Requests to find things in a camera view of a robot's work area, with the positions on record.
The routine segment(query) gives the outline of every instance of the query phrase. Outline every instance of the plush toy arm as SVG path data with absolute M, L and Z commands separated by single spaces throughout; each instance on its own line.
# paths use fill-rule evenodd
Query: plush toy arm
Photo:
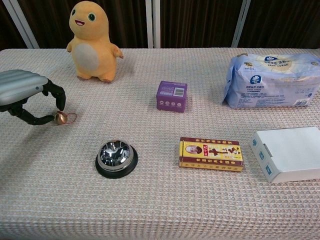
M 68 53 L 70 53 L 72 50 L 71 43 L 72 43 L 72 40 L 68 43 L 68 46 L 66 46 L 66 50 L 68 51 Z
M 112 53 L 116 58 L 121 58 L 121 59 L 124 58 L 124 55 L 123 55 L 122 51 L 115 44 L 112 44 Z

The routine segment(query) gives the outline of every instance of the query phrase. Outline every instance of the small purple box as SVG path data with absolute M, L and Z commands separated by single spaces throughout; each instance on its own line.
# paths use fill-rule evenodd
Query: small purple box
M 183 113 L 187 101 L 186 83 L 161 81 L 156 93 L 156 108 Z

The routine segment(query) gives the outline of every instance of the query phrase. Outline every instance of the yellow plush toy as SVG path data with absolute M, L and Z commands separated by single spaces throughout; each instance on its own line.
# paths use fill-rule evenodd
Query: yellow plush toy
M 105 11 L 92 1 L 81 1 L 71 11 L 69 26 L 74 38 L 66 47 L 72 52 L 76 74 L 82 79 L 98 77 L 110 83 L 116 75 L 116 58 L 123 53 L 109 39 Z

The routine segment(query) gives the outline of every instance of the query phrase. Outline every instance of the dark curtain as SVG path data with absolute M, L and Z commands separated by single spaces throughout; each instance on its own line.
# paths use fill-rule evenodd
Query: dark curtain
M 320 48 L 320 0 L 251 0 L 239 48 Z
M 72 8 L 81 0 L 18 0 L 40 48 L 66 48 Z M 93 0 L 106 12 L 110 41 L 119 48 L 147 48 L 145 0 Z
M 242 0 L 162 0 L 161 47 L 230 47 Z
M 0 51 L 27 47 L 2 0 L 0 0 L 0 22 Z

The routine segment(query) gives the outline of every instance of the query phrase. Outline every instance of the blue and white package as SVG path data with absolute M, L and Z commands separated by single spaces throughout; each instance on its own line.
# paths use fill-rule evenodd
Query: blue and white package
M 223 100 L 235 108 L 308 106 L 320 85 L 320 58 L 241 54 L 231 59 Z

